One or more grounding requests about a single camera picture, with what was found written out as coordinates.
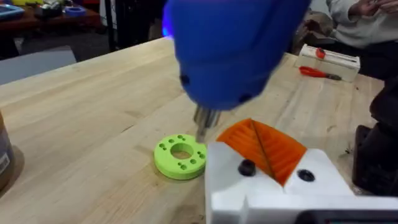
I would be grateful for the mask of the white orange left gripper right finger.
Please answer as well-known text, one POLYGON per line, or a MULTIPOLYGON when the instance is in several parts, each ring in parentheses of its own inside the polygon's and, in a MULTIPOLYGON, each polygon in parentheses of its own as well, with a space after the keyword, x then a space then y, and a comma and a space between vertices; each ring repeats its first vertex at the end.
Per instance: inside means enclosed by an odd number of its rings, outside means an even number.
POLYGON ((307 148, 294 138, 251 121, 259 141, 257 166, 287 194, 353 195, 338 169, 321 149, 307 148))

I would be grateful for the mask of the white orange left gripper left finger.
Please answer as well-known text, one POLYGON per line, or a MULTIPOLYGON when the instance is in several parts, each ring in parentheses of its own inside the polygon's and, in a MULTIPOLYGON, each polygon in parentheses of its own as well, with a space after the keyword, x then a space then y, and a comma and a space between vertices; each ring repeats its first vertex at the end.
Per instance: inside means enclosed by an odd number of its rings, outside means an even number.
POLYGON ((268 175, 257 122, 240 121, 208 144, 205 169, 207 223, 263 223, 265 209, 254 198, 281 195, 283 187, 268 175))

